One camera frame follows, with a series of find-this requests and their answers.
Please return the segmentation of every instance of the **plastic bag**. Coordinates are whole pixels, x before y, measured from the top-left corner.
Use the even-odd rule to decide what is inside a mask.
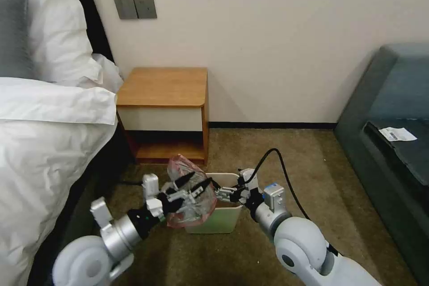
[[[195,174],[181,189],[189,190],[204,181],[207,176],[204,171],[181,154],[172,157],[168,162],[167,173],[171,181],[175,181],[190,172],[195,172]],[[168,214],[167,225],[173,228],[181,228],[204,223],[216,207],[217,199],[213,185],[210,183],[204,192],[195,198],[195,201],[196,203],[193,204],[187,200],[178,212]]]

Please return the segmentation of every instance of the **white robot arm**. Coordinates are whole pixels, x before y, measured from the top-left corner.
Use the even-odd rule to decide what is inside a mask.
[[[381,286],[357,262],[338,253],[312,221],[292,217],[285,207],[283,187],[272,184],[261,193],[254,172],[242,170],[233,188],[220,187],[213,181],[215,192],[218,199],[240,201],[250,210],[253,220],[274,243],[277,258],[286,269],[307,286]],[[205,181],[189,191],[175,186],[176,191],[166,194],[159,193],[155,175],[146,175],[143,178],[145,205],[128,211],[117,221],[113,221],[103,198],[94,201],[91,212],[101,228],[101,237],[86,236],[67,245],[55,261],[54,284],[109,285],[131,266],[134,246],[148,236],[164,214],[194,202],[209,183]]]
[[[240,172],[245,190],[221,192],[222,199],[240,194],[252,218],[273,241],[281,265],[307,286],[381,286],[357,262],[342,256],[310,220],[292,217],[284,203],[284,188],[267,186],[261,194],[253,169]]]

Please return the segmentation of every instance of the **wooden nightstand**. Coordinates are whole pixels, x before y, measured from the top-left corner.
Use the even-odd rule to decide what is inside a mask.
[[[135,68],[118,92],[118,114],[140,163],[167,163],[180,153],[206,164],[206,68]]]

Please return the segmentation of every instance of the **light switch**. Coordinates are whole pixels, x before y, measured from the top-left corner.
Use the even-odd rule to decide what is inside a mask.
[[[154,0],[134,0],[139,19],[156,19]]]
[[[138,19],[134,0],[115,0],[119,19]]]

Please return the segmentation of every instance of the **receipt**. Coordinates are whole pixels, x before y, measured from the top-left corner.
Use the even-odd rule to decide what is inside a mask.
[[[417,140],[417,137],[408,132],[404,127],[400,129],[394,127],[386,127],[379,131],[389,142]]]

